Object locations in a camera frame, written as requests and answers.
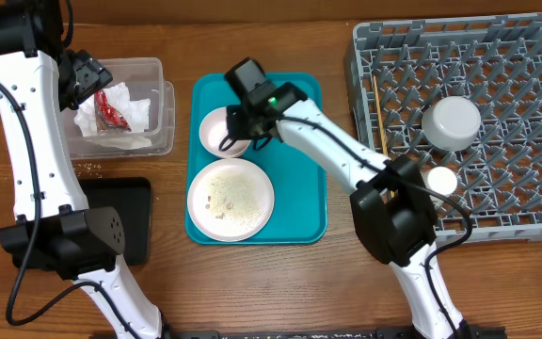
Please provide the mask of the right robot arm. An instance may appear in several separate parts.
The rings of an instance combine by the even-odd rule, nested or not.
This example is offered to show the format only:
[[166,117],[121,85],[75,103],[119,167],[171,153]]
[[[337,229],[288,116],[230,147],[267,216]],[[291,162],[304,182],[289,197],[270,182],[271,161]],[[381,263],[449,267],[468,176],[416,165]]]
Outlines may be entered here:
[[438,266],[438,194],[426,187],[418,166],[402,155],[390,159],[359,143],[332,122],[302,89],[276,86],[247,57],[224,75],[239,105],[227,113],[231,140],[272,138],[297,149],[334,177],[349,196],[363,247],[393,270],[412,314],[416,336],[470,338],[470,326],[451,300]]

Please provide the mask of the white cup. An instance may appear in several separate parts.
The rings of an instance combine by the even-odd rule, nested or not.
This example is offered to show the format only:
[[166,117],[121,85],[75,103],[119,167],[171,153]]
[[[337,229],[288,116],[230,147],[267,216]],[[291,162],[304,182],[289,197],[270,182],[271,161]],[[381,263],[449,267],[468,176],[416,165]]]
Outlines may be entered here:
[[435,167],[422,173],[425,186],[449,198],[457,189],[455,173],[446,167]]

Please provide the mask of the black tray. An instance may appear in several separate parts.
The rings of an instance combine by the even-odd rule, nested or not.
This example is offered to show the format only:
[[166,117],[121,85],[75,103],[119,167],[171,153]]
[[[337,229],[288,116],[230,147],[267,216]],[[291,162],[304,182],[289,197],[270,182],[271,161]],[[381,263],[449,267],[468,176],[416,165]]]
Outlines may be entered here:
[[145,265],[151,249],[151,183],[143,177],[80,179],[90,207],[112,206],[124,230],[128,266]]

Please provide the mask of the small pink saucer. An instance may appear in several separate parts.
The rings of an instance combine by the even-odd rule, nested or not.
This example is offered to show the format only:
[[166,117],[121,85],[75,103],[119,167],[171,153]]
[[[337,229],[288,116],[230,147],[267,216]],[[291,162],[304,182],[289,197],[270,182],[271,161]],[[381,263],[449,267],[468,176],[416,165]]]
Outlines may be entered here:
[[221,151],[219,146],[228,136],[227,108],[219,107],[209,112],[199,127],[200,143],[206,151],[220,158],[234,158],[244,154],[251,144],[250,140],[238,140],[227,151]]

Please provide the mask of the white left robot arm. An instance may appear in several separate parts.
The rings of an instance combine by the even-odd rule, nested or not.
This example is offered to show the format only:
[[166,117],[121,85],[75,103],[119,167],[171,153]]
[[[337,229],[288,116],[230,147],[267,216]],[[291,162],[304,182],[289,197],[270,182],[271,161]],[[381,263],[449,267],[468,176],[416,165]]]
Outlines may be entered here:
[[75,176],[60,113],[111,82],[84,50],[73,51],[72,6],[0,6],[0,117],[14,179],[12,226],[0,243],[20,273],[54,271],[84,291],[118,338],[169,338],[164,314],[143,294],[123,256],[122,221],[92,208]]

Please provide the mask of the white grey bowl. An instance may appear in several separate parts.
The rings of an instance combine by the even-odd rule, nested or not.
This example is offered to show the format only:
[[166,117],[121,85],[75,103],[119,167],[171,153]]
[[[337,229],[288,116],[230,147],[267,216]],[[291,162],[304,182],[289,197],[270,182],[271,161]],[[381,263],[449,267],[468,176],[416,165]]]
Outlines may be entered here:
[[433,146],[456,152],[472,144],[481,122],[480,111],[473,102],[465,97],[450,96],[424,111],[422,130]]

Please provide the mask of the red snack wrapper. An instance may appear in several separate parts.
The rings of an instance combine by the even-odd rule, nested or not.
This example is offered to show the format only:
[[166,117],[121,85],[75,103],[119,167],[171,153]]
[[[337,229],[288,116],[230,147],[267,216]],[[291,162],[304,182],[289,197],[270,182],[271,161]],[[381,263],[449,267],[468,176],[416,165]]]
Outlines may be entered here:
[[131,131],[131,127],[127,120],[125,120],[120,112],[108,102],[107,96],[103,90],[99,90],[94,94],[94,109],[96,126],[99,132]]

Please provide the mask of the wooden chopstick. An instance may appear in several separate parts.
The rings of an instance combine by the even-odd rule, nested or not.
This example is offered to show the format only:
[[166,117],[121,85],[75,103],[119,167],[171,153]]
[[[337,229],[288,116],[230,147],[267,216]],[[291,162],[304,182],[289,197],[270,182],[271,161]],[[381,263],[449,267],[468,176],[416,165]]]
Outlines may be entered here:
[[374,86],[374,92],[375,92],[375,110],[376,110],[376,115],[377,115],[377,120],[378,120],[378,131],[380,135],[381,149],[382,149],[383,154],[385,156],[388,156],[389,151],[388,151],[387,139],[386,139],[386,134],[385,134],[384,122],[382,119],[382,107],[380,103],[381,97],[380,97],[379,86],[377,84],[377,79],[375,75],[372,75],[372,80],[373,80],[373,86]]

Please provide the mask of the large pink plate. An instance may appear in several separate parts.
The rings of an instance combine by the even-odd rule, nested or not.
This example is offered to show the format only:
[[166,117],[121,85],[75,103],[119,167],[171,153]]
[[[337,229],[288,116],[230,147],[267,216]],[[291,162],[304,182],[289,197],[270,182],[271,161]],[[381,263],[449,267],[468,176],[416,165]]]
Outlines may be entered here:
[[267,174],[242,158],[219,159],[203,168],[187,192],[196,228],[220,242],[246,240],[263,229],[275,206]]

